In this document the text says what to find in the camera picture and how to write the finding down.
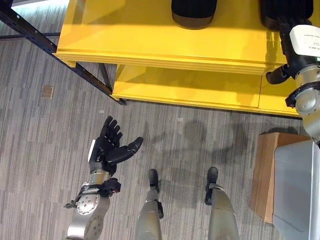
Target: black metal frame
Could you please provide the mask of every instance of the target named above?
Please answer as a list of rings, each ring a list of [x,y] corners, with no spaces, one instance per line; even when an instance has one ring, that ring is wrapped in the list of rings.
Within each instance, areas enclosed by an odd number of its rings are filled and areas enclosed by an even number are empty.
[[[43,32],[42,35],[45,37],[59,37],[61,32]],[[11,35],[0,35],[0,40],[9,39],[24,39],[25,37],[21,34],[11,34]]]
[[[120,98],[120,100],[115,100],[110,96],[112,94],[112,88],[106,69],[104,69],[103,71],[101,66],[99,66],[100,70],[102,70],[101,72],[103,80],[106,83],[103,84],[80,64],[76,63],[75,67],[70,67],[65,64],[63,61],[53,55],[57,52],[57,46],[42,33],[40,33],[37,29],[35,29],[25,19],[23,19],[18,13],[11,9],[10,2],[12,3],[12,1],[10,0],[0,0],[0,21],[4,22],[10,28],[21,34],[24,38],[37,45],[40,49],[65,65],[67,68],[82,77],[84,80],[99,89],[101,92],[108,95],[112,100],[116,101],[120,105],[126,105],[126,102],[123,99]]]

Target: lower shelf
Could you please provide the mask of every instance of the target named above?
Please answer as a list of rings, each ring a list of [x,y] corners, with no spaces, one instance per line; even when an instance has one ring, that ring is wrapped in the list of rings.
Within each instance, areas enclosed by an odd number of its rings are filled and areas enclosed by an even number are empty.
[[[271,85],[261,75],[118,65],[115,98],[298,117],[286,106],[293,79]]]

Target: robotic arm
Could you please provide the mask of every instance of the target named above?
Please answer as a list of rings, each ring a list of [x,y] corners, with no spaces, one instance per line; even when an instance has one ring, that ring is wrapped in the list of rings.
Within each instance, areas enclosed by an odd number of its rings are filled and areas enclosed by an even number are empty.
[[[114,193],[120,192],[121,184],[112,178],[117,164],[131,158],[143,143],[138,137],[128,146],[120,146],[122,133],[117,121],[109,116],[102,127],[100,136],[93,142],[89,154],[89,182],[82,184],[75,200],[65,208],[76,208],[76,214],[67,230],[67,240],[97,240],[102,232],[104,217]]]
[[[268,72],[270,84],[289,77],[297,89],[285,100],[303,119],[306,132],[320,146],[320,28],[307,19],[279,16],[281,47],[287,64]]]

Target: white label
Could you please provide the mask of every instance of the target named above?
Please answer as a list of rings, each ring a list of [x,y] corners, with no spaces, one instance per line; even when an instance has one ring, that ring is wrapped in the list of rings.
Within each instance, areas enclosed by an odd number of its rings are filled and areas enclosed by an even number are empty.
[[[92,150],[94,149],[95,142],[96,142],[96,140],[95,140],[95,139],[93,139],[93,140],[92,140],[92,143],[91,143],[90,150],[89,150],[88,162],[89,162],[89,160],[90,160],[90,158],[91,158],[91,154],[92,154]]]
[[[320,58],[320,28],[297,25],[292,28],[290,38],[296,54]]]

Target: gray carpet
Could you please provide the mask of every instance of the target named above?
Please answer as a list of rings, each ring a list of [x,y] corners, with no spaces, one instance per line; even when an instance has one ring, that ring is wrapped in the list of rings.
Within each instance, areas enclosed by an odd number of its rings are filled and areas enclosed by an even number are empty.
[[[102,79],[97,64],[86,67]],[[40,98],[42,85],[55,87],[53,99]],[[249,208],[255,153],[262,132],[305,134],[301,120],[135,101],[120,106],[23,39],[0,41],[0,86],[0,239],[66,236],[74,211],[63,205],[88,179],[89,147],[108,115],[118,120],[123,144],[138,136],[144,143],[118,165],[122,188],[111,198],[100,239],[133,239],[150,168],[161,180],[163,239],[207,239],[211,166],[232,201],[240,239],[283,239]]]

